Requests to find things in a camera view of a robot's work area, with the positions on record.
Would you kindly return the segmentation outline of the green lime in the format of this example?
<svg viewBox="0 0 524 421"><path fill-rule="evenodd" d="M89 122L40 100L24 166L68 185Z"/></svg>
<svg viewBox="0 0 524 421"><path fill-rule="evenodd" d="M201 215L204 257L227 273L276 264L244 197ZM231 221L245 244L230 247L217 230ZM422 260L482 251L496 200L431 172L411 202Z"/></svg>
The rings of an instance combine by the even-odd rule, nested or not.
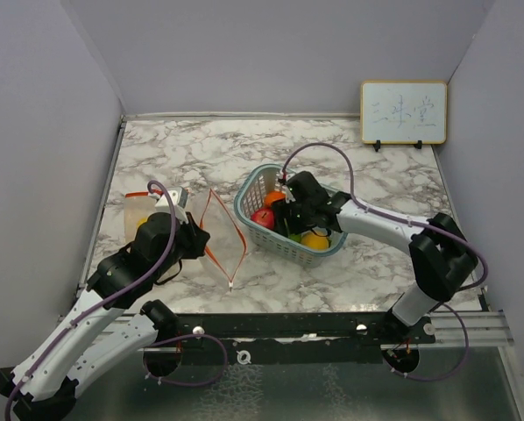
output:
<svg viewBox="0 0 524 421"><path fill-rule="evenodd" d="M301 234L290 234L288 238L296 243L301 243L302 235Z"/></svg>

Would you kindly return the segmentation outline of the clear zip top bag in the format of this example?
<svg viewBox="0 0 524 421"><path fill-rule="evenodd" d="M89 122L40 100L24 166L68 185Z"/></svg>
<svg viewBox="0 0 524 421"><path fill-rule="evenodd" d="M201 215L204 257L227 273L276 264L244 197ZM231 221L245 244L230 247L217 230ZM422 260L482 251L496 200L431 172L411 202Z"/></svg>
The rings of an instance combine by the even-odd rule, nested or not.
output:
<svg viewBox="0 0 524 421"><path fill-rule="evenodd" d="M139 191L127 193L124 196L124 237L125 242L134 240L137 230L136 223L144 217L155 213L154 205L157 196L153 192Z"/></svg>
<svg viewBox="0 0 524 421"><path fill-rule="evenodd" d="M193 197L191 213L198 226L209 234L202 267L214 281L231 292L247 255L247 241L229 207L214 189Z"/></svg>

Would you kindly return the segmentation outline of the yellow lemon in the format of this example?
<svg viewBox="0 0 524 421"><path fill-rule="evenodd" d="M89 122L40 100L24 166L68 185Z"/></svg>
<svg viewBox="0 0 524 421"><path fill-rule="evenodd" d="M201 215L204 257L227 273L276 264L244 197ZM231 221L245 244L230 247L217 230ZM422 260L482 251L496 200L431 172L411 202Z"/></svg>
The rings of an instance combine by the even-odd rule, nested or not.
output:
<svg viewBox="0 0 524 421"><path fill-rule="evenodd" d="M136 229L138 229L142 224L144 224L145 222L147 222L147 219L148 219L148 217L141 218L141 219L136 223Z"/></svg>

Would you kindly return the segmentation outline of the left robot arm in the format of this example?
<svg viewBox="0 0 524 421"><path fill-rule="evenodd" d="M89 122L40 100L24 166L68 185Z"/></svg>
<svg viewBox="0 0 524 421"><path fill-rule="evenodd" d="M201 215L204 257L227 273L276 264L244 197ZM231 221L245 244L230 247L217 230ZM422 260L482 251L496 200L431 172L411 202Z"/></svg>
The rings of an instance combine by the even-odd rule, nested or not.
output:
<svg viewBox="0 0 524 421"><path fill-rule="evenodd" d="M129 353L165 346L179 332L178 318L160 300L106 339L98 336L183 260L204 255L209 234L187 213L156 212L135 238L103 259L71 311L45 342L15 367L0 368L0 394L8 420L62 420L77 398Z"/></svg>

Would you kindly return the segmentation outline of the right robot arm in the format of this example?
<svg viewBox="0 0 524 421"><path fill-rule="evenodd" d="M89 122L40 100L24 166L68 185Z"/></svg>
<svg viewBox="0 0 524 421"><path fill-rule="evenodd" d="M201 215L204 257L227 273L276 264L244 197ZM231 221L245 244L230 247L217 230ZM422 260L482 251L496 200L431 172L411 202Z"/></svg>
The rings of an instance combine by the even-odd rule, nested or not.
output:
<svg viewBox="0 0 524 421"><path fill-rule="evenodd" d="M384 332L395 343L412 337L427 313L447 303L476 268L479 257L465 245L452 217L403 217L359 203L347 192L329 193L308 171L278 183L286 198L278 215L291 233L317 229L326 233L357 234L406 253L412 262L414 284L385 316Z"/></svg>

